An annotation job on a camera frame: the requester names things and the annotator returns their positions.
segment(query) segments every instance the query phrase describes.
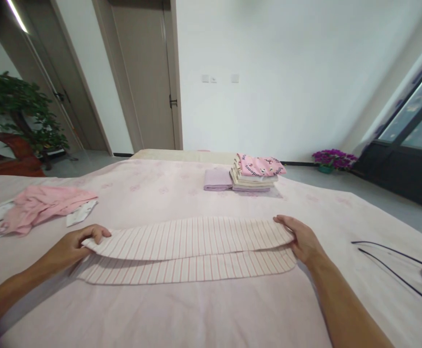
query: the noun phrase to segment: black glasses frame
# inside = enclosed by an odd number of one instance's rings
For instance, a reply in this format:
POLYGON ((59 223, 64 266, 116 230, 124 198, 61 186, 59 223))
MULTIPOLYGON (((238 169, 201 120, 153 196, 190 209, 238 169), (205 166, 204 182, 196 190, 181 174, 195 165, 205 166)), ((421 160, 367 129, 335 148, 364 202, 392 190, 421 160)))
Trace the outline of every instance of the black glasses frame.
MULTIPOLYGON (((411 257, 411 256, 409 256, 409 255, 406 255, 406 254, 404 254, 404 253, 402 253, 402 252, 400 252, 400 251, 397 251, 397 250, 394 250, 394 249, 391 249, 390 247, 387 247, 387 246, 384 246, 384 245, 382 245, 382 244, 378 244, 378 243, 374 243, 374 242, 368 242, 368 241, 356 241, 356 242, 351 242, 351 244, 358 244, 358 243, 367 243, 367 244, 374 244, 374 245, 377 245, 377 246, 379 246, 379 247, 383 247, 383 248, 385 248, 385 249, 388 249, 388 250, 391 250, 391 251, 393 251, 393 252, 395 252, 395 253, 397 253, 397 254, 399 254, 399 255, 402 255, 402 256, 405 256, 405 257, 407 257, 408 259, 411 259, 411 260, 413 260, 414 262, 417 262, 417 263, 419 263, 419 264, 421 264, 422 265, 422 261, 420 261, 420 260, 417 260, 417 259, 415 259, 415 258, 413 258, 413 257, 411 257)), ((365 250, 363 250, 363 249, 361 249, 361 248, 358 248, 359 249, 359 251, 360 252, 362 252, 362 253, 364 253, 364 254, 367 254, 367 255, 369 255, 369 256, 371 256, 371 257, 373 257, 374 259, 376 259, 378 262, 380 262, 383 266, 385 266, 391 273, 393 273, 395 276, 397 276, 403 283, 405 283, 408 287, 410 287, 412 290, 414 290, 416 293, 418 293, 421 297, 422 297, 422 293, 420 292, 420 291, 418 291, 415 287, 413 287, 412 285, 410 285, 407 281, 405 281, 398 273, 396 273, 395 271, 393 271, 390 267, 388 267, 382 260, 380 260, 380 259, 378 259, 377 257, 375 257, 374 255, 372 255, 371 253, 369 253, 369 252, 367 252, 367 251, 365 251, 365 250)))

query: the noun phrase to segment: pink bedsheet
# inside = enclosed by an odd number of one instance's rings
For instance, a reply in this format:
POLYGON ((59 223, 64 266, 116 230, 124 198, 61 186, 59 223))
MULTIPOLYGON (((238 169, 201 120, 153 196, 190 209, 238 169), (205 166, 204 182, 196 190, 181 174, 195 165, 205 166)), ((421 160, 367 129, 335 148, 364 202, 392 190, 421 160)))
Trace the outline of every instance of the pink bedsheet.
MULTIPOLYGON (((268 193, 203 191, 204 170, 216 166, 130 159, 75 179, 0 176, 0 202, 30 184, 75 185, 99 196, 87 220, 73 228, 58 218, 26 237, 1 238, 0 282, 28 267, 67 231, 92 223, 122 229, 200 215, 284 213, 316 231, 396 347, 422 347, 422 300, 349 243, 372 240, 422 260, 419 232, 353 194, 282 177, 268 193)), ((422 290, 410 266, 386 253, 377 256, 422 290)), ((331 346, 315 293, 298 267, 281 275, 142 286, 93 286, 66 273, 24 298, 3 328, 5 347, 331 346)))

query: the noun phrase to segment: green leaves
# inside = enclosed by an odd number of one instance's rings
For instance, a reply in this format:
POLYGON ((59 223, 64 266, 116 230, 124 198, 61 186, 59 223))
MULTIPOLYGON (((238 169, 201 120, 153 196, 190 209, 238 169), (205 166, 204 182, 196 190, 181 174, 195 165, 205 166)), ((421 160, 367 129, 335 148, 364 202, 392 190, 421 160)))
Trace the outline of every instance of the green leaves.
POLYGON ((69 148, 67 138, 60 134, 60 124, 48 109, 50 102, 36 83, 9 76, 8 72, 0 74, 0 130, 20 135, 36 153, 52 147, 69 148), (33 118, 38 128, 31 130, 32 139, 12 122, 11 113, 33 118))

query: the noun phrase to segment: floor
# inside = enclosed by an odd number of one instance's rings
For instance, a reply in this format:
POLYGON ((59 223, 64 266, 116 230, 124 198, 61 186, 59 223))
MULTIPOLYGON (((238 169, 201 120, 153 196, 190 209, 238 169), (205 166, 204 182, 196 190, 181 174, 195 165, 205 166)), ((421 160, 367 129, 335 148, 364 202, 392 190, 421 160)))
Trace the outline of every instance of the floor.
POLYGON ((109 164, 126 160, 125 157, 111 157, 105 151, 83 150, 75 152, 71 160, 68 156, 51 160, 53 168, 49 171, 43 170, 46 176, 57 177, 79 177, 94 172, 109 164))
MULTIPOLYGON (((85 150, 73 154, 78 161, 67 157, 53 160, 53 169, 45 171, 47 176, 78 177, 115 163, 125 158, 110 157, 104 151, 85 150)), ((422 233, 422 206, 401 196, 388 192, 349 173, 320 173, 313 167, 286 167, 284 177, 305 184, 352 192, 369 203, 412 226, 422 233)))

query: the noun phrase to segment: purple folded towel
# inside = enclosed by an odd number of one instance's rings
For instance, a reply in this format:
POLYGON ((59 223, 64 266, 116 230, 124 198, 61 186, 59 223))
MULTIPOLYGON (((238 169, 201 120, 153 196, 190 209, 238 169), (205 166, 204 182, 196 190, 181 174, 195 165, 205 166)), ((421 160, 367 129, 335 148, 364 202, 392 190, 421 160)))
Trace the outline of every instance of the purple folded towel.
POLYGON ((208 169, 204 173, 205 191, 225 191, 233 185, 228 169, 208 169))

